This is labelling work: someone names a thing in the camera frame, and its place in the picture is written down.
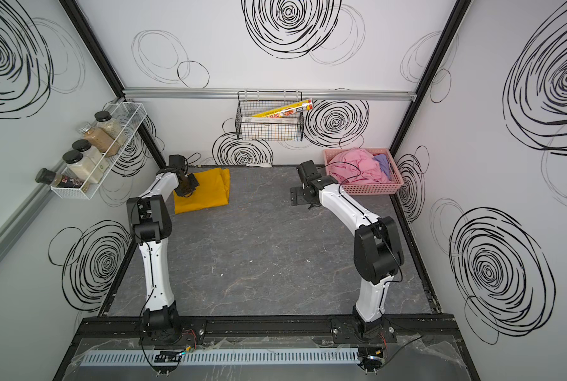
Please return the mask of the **yellow t-shirt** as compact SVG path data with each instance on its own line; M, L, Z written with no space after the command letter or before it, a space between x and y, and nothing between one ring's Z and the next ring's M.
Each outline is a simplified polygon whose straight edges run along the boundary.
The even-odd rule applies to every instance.
M214 168L196 173L199 185L192 195L179 197L174 194L175 214L201 211L229 204L231 174L229 169Z

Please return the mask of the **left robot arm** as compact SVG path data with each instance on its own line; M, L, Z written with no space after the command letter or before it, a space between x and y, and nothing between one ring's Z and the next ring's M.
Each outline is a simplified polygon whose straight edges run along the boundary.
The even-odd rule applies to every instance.
M127 201L132 237L140 249L145 271L146 297L140 312L140 331L157 343L173 344L182 334L169 276L167 246L172 220L167 210L171 195L192 195L199 186L182 155L169 156L146 191Z

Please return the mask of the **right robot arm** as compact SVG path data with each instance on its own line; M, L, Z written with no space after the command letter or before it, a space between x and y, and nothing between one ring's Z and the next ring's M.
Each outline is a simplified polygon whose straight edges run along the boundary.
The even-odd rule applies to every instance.
M361 277L352 312L354 330L359 339L373 338L383 326L389 288L402 276L404 256L397 223L362 206L334 177L321 174L312 160L298 165L296 171L301 185L291 188L292 205L322 206L353 235L353 263Z

